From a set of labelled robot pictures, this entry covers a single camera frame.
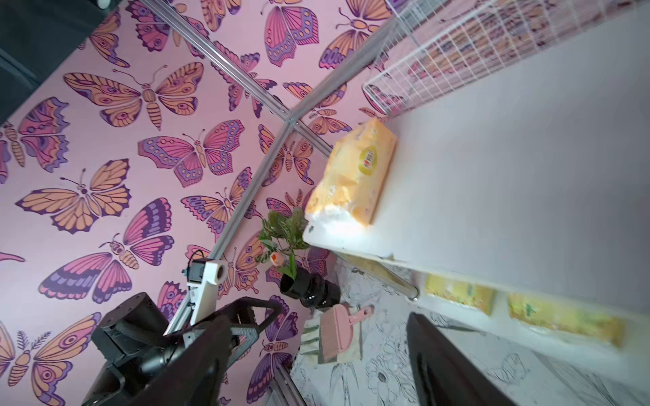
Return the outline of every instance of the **butterfly wallpaper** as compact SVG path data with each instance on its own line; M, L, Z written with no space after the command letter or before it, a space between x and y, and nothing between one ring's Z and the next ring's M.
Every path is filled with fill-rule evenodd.
M288 108L390 16L383 0L170 4ZM305 124L334 144L385 116L361 91L376 73L342 85ZM89 334L133 294L170 320L187 295L181 269L212 250L282 127L141 1L122 1L0 123L0 398L80 404L104 362ZM226 249L219 304L271 298L283 314L228 370L222 405L263 404L271 366L293 362L309 309L255 262L257 233L270 210L304 208L325 165L292 134ZM333 272L333 253L297 254L310 272Z

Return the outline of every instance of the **green leaves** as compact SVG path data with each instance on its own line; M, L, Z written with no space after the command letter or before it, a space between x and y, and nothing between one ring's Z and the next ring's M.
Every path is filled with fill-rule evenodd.
M268 261L268 259L271 257L271 254L273 254L273 251L267 251L267 252L263 253L262 255L258 255L255 258L255 261L264 263L264 262Z
M283 266L278 271L295 279L298 274L298 263L296 262L294 250L309 248L309 244L302 240L305 227L307 227L307 220L305 220L305 214L300 207L293 210L291 217L285 217L282 213L270 211L268 219L262 219L262 230L259 232L259 241L268 251L255 258L255 260L257 262L266 262L273 252L282 252L289 256L289 266ZM280 238L286 241L288 247L280 245Z
M294 254L293 251L291 251L291 254L289 255L289 271L291 279L296 279L296 275L298 275L298 267L296 266L296 254Z

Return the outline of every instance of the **butterfly illustration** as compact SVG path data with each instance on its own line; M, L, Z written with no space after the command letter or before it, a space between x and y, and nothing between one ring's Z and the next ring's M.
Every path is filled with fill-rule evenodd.
M241 0L201 0L203 18L207 27L213 32L221 27L221 21L226 16L226 9L230 14L237 14L241 6Z
M181 290L179 283L167 281L162 285L161 291L158 293L158 309L169 322L174 318L185 295L187 295L187 290Z
M13 387L20 382L29 369L32 352L42 346L33 356L32 390L42 403L49 406L64 406L66 401L55 393L57 385L72 370L72 362L68 360L74 358L88 347L90 335L100 320L101 313L93 313L63 330L61 334L52 338L44 346L43 343L51 335L51 332L48 331L40 335L30 343L25 332L18 331L18 349L22 350L23 353L16 358L9 371L8 385ZM0 377L7 370L15 356L16 352L11 335L5 325L0 322Z
M102 58L121 68L128 68L131 65L129 65L129 63L124 59L118 58L118 55L115 52L120 43L120 39L112 32L118 28L120 28L120 12L115 10L110 13L101 24L99 24L99 27L90 34L88 39L92 46L97 49L97 52L99 52ZM84 49L85 47L86 42L84 41L79 46L79 49Z
M259 275L255 258L264 253L264 247L258 237L259 233L256 233L246 242L244 245L245 248L239 252L236 263L226 258L225 254L222 257L222 260L225 260L228 263L228 274L226 275L226 280L219 284L217 293L218 299L223 295L228 294L230 288L233 286L237 288L237 290L252 289L255 294L259 293L259 291L253 286L257 281L257 276ZM188 259L197 259L207 258L209 254L210 250L207 248L190 245L187 246L185 256Z
M275 375L277 365L282 364L286 368L291 367L293 357L289 353L279 352L289 346L285 341L298 334L298 327L296 321L298 320L298 313L291 312L289 314L289 306L279 296L271 296L270 300L277 301L282 305L282 313L278 318L266 328L266 337L268 343L264 344L262 340L263 349L267 354L259 361L257 368L250 378L248 391L246 393L246 401L253 403L262 397L267 391L271 380ZM272 310L266 310L266 317L269 317Z
M30 194L16 202L24 211L38 214L53 214L52 224L59 231L74 234L77 231L90 231L90 227L100 217L117 216L129 207L131 194L122 184L129 171L129 160L110 160L106 162L90 180L90 190L83 183L86 168L81 171L79 182L64 177L61 180L77 185L76 190L48 188L32 190Z
M318 63L320 68L334 69L338 67L348 55L351 55L363 45L371 33L379 29L379 25L369 24L366 21L381 21L392 15L384 0L346 0L346 2L356 19L350 19L339 8L339 13L347 18L349 22L347 24L337 24L335 28L339 28L340 25L350 25L352 29L336 37L325 48ZM379 58L380 62L376 65L377 69L384 70L384 60L385 55Z
M226 193L226 188L224 188L223 195L220 192L216 193L221 197L221 199L209 196L188 196L181 199L181 203L184 204L197 219L202 222L207 220L207 226L214 233L216 240L224 230L228 220L230 220L233 215L235 208L241 201L242 196L252 179L253 174L248 166L242 170L235 179L233 186L230 188L230 194ZM248 219L253 218L253 216L262 216L255 209L255 201L250 204L246 214L244 215L244 217Z
M21 167L25 166L25 151L30 157L35 157L41 168L48 172L54 172L61 164L68 160L64 157L68 152L68 141L61 133L70 125L63 120L61 111L68 106L68 103L59 101L56 97L45 99L23 118L18 126L18 131L10 122L3 124L6 137L11 145L11 152L16 158L16 162ZM0 141L0 183L8 177L7 167L3 167L4 162L8 162L10 156L7 151L7 143Z
M295 200L289 195L288 192L285 192L285 200L287 202L286 204L281 200L274 199L273 197L268 197L266 199L266 206L269 210L279 212L286 217L291 217L291 213L296 207L300 207L302 211L305 211L307 202L309 201L309 198L311 197L311 193L313 191L314 190L311 189L309 193L307 193L307 195L303 198L302 189L298 189L298 195L296 196Z
M519 354L509 354L502 362L501 368L490 368L486 375L508 385L518 385L526 377L528 370L521 363Z
M364 113L366 116L370 118L376 118L377 120L379 120L380 123L386 123L388 121L388 117L380 116L379 114L375 113L374 111L372 111L367 107L359 107L359 111L361 111L362 113Z
M153 82L160 69L166 67L167 65L163 65L154 72L151 81ZM142 108L140 97L147 102L149 118L159 131L163 125L163 116L160 105L156 103L156 98L160 99L162 105L169 111L180 116L189 116L196 111L198 99L190 97L190 94L196 91L203 76L203 64L200 62L191 62L181 66L169 75L155 92L151 89L150 83L140 83L130 74L117 69L113 69L113 72L130 76L142 86L144 91L140 93L125 84L89 73L66 73L63 79L78 94L88 98L97 106L109 107L102 110L99 115L113 127L125 127L138 118Z
M276 137L264 125L260 124L258 129L259 147L263 153L268 153ZM314 184L314 181L307 176L307 171L309 171L309 166L311 165L309 157L312 152L314 152L314 147L303 138L297 143L295 141L292 142L289 147L287 147L287 144L283 144L280 152L273 161L273 165L271 165L271 169L268 170L268 177L262 182L262 186L268 186L277 181L282 172L282 166L286 168L287 172L290 172L293 164L296 167L298 176L303 182Z
M244 126L239 120L219 123L203 139L193 139L193 144L170 136L147 138L138 143L138 155L155 162L156 168L174 169L174 174L184 188L203 179L203 168L210 168L215 175L233 171L233 157L230 155L239 147L239 136Z
M311 273L319 273L321 276L327 276L327 258L330 256L330 250L318 247L311 247L306 257L302 258L302 267Z
M16 260L18 262L25 262L25 259L23 257L19 257L14 254L8 254L4 252L0 252L0 261L2 260Z
M282 86L290 91L292 95L301 100L311 92L311 86L306 83L290 82L283 83ZM339 131L352 131L352 128L346 123L330 117L336 114L336 110L327 108L343 98L347 86L348 85L346 83L343 83L339 86L338 89L334 90L314 106L312 109L313 111L309 115L309 118L316 117L316 119L312 121L311 124L309 124L309 128L314 133L317 133L318 135L324 135L328 132L338 133Z
M375 103L372 97L366 92L366 89L363 89L363 95L366 97L366 100L377 112L382 114L399 114L406 108L406 103L402 96L386 94L374 84L368 84L367 86L382 106L388 107L388 112L386 112L382 106Z
M268 0L270 4L295 4L301 0ZM316 14L304 7L274 7L266 17L264 45L268 61L282 67L285 59L293 59L297 45L319 42L319 21Z
M251 72L256 66L257 63L259 62L259 53L249 53L246 55L242 55L241 57L238 57L234 52L230 51L228 48L224 47L219 41L214 41L214 45L221 50L221 52L225 53L230 60L233 61L235 65L238 65L240 68L242 68L250 77L255 79L255 82L259 86L261 86L265 90L269 90L273 88L275 85L277 85L276 82L270 80L270 79L257 79L257 74L255 72ZM224 71L218 68L217 65L212 64L212 67L219 72L219 74L224 78L226 83L229 83L230 86L228 87L228 109L230 111L233 111L237 108L239 105L239 102L242 99L242 94L246 96L246 99L248 99L248 96L250 95L246 90L244 90L244 87L239 84L235 79L227 75ZM260 113L262 113L262 103L257 100L256 98L252 98L253 101L253 112L255 113L255 117L259 118Z
M113 294L131 289L131 278L120 262L131 269L140 268L138 258L149 265L161 264L164 252L172 247L174 239L168 235L152 236L171 228L169 202L160 197L133 217L126 227L122 243L115 241L119 233L115 234L111 241L99 246L108 244L110 252L86 255L65 264L45 278L38 291L49 298L78 300L85 298L97 281L92 300L103 303Z
M369 86L373 86L372 89L373 89L373 91L375 93L376 93L377 90L379 90L379 88L377 86L373 85L373 84L371 84ZM361 91L363 92L363 95L365 96L368 103L370 103L370 106L372 106L374 111L372 111L371 109L369 109L367 107L359 107L359 110L368 117L375 117L375 118L377 118L377 120L379 120L382 123L387 122L388 117L386 117L386 115L385 115L386 113L381 108L381 106L379 106L377 103L374 102L374 100L372 100L372 98L368 95L368 93L366 93L364 88L362 88Z
M177 12L183 13L187 10L187 5L179 3L174 6L174 8ZM149 52L162 51L164 46L167 44L170 31L174 38L175 45L177 47L181 45L181 41L183 41L181 35L167 25L167 23L165 23L160 17L156 16L140 0L130 0L129 5L126 6L125 10L131 13L132 18L138 20L139 23L135 25L138 39L142 40L142 46L146 47ZM208 32L202 22L194 18L186 16L182 17L185 18L185 20L189 22L201 35L208 38ZM185 43L190 49L192 55L201 59L205 58L205 55L199 52L199 50L189 41L186 40Z

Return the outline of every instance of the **pink dustpan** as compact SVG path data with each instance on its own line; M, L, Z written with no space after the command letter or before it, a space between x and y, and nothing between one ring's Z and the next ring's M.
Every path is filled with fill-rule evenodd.
M320 317L320 345L323 359L330 360L344 353L352 344L352 326L372 316L372 306L353 315L343 305L334 305Z

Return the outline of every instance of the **potted plant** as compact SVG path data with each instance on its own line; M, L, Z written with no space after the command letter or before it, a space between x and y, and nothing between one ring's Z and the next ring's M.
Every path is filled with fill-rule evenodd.
M295 208L291 216L270 211L268 219L262 219L262 230L259 232L259 241L266 251L256 261L266 262L270 259L278 267L282 273L282 294L299 299L305 307L331 307L341 298L339 287L317 273L310 273L296 260L296 250L309 248L309 244L302 239L305 227L307 220L300 207Z

